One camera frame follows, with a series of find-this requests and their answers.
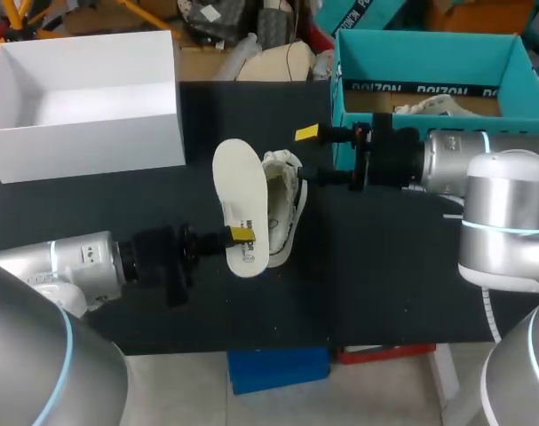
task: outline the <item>black table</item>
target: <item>black table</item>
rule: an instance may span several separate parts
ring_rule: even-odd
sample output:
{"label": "black table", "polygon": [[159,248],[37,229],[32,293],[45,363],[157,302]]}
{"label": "black table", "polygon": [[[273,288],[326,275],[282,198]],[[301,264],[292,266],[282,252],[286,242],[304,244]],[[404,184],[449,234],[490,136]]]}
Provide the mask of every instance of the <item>black table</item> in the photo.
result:
{"label": "black table", "polygon": [[[184,221],[217,230],[211,159],[225,138],[330,164],[329,148],[292,145],[295,129],[329,120],[326,83],[183,83],[180,94],[188,166],[0,184],[0,249],[103,230],[123,240]],[[240,280],[209,258],[187,306],[169,311],[160,289],[125,290],[88,321],[127,354],[491,340],[480,289],[456,268],[459,221],[442,216],[459,212],[424,193],[311,187],[284,266]],[[539,304],[491,298],[502,333]]]}

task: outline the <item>shoe insole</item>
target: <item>shoe insole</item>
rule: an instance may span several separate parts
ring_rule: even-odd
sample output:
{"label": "shoe insole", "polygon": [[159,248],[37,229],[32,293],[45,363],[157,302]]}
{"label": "shoe insole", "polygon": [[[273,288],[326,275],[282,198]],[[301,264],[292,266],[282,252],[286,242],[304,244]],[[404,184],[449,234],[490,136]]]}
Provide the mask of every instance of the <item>shoe insole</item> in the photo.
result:
{"label": "shoe insole", "polygon": [[228,226],[253,229],[255,241],[226,249],[227,265],[235,275],[254,277],[269,263],[267,181],[258,155],[239,139],[222,142],[212,163],[214,186]]}

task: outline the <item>cardboard box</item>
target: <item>cardboard box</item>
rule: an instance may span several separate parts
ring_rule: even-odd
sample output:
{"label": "cardboard box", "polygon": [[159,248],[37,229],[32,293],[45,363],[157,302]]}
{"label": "cardboard box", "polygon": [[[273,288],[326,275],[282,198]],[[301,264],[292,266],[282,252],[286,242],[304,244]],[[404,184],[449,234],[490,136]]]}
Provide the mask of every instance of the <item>cardboard box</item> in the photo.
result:
{"label": "cardboard box", "polygon": [[328,0],[314,21],[333,37],[340,29],[384,29],[404,4],[405,0]]}
{"label": "cardboard box", "polygon": [[[394,129],[485,130],[539,135],[539,79],[520,38],[413,31],[340,31],[330,85],[335,126],[372,123],[440,93],[480,117],[394,114]],[[338,169],[353,168],[347,144],[335,151]]]}
{"label": "cardboard box", "polygon": [[522,34],[534,3],[535,0],[429,0],[424,26],[430,31]]}
{"label": "cardboard box", "polygon": [[180,81],[207,82],[218,73],[230,51],[185,48],[180,51]]}
{"label": "cardboard box", "polygon": [[0,47],[4,183],[185,164],[170,31]]}

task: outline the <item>yellow object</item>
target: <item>yellow object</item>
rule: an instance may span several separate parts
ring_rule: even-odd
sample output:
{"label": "yellow object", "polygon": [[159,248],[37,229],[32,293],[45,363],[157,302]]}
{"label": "yellow object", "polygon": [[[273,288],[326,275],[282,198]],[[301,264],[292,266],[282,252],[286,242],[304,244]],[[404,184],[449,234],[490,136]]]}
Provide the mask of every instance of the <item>yellow object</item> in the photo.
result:
{"label": "yellow object", "polygon": [[115,0],[115,1],[122,6],[125,6],[131,12],[140,16],[142,19],[146,20],[147,22],[150,22],[155,27],[160,28],[160,29],[169,29],[172,33],[172,38],[177,39],[177,40],[180,38],[180,33],[176,29],[171,27],[166,22],[159,20],[156,16],[150,14],[146,10],[141,9],[136,4],[134,4],[131,0]]}
{"label": "yellow object", "polygon": [[22,3],[20,3],[20,8],[19,8],[19,17],[21,20],[22,18],[27,16],[27,13],[30,10],[31,6],[32,6],[32,0],[22,0]]}
{"label": "yellow object", "polygon": [[316,138],[318,134],[319,134],[319,125],[313,124],[312,126],[297,130],[295,132],[295,142],[309,139],[309,138]]}
{"label": "yellow object", "polygon": [[[55,6],[62,3],[62,0],[53,0],[50,6],[44,9],[42,12],[38,13],[36,16],[30,18],[27,23],[25,21],[25,17],[30,11],[30,7],[32,6],[32,1],[33,0],[22,0],[22,3],[20,4],[20,8],[17,8],[13,0],[2,0],[4,13],[6,14],[6,17],[9,19],[11,29],[20,31],[23,29],[25,24],[27,24],[27,26],[35,24],[36,22],[41,20],[48,12],[50,12]],[[180,38],[180,33],[176,29],[171,27],[166,22],[159,20],[154,15],[150,14],[144,9],[141,9],[136,4],[134,4],[131,0],[115,0],[115,1],[119,3],[120,5],[124,6],[125,8],[129,9],[131,12],[140,16],[143,20],[146,20],[147,22],[155,25],[156,27],[160,29],[168,29],[172,33],[172,38],[177,39],[177,40]],[[55,31],[46,31],[43,29],[39,29],[36,32],[36,38],[40,40],[45,40],[45,39],[50,39],[50,38],[63,38],[63,37],[66,37],[66,35],[57,33]]]}
{"label": "yellow object", "polygon": [[230,233],[234,242],[250,242],[255,241],[255,234],[250,228],[236,228],[230,226]]}
{"label": "yellow object", "polygon": [[3,0],[3,8],[4,12],[6,13],[6,17],[11,23],[11,28],[16,29],[17,31],[22,29],[22,19],[19,16],[19,10],[12,0]]}

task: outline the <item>white sneaker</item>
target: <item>white sneaker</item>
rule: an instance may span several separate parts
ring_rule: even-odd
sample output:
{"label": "white sneaker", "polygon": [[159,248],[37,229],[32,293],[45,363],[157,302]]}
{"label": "white sneaker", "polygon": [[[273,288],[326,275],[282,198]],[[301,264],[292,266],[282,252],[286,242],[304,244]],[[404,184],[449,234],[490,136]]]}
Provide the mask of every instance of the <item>white sneaker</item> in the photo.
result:
{"label": "white sneaker", "polygon": [[301,161],[286,149],[265,154],[261,162],[267,179],[269,264],[284,264],[293,247],[298,220],[306,204],[306,180],[299,180]]}
{"label": "white sneaker", "polygon": [[395,107],[395,114],[450,115],[455,117],[478,117],[458,105],[450,95],[437,95],[416,105]]}

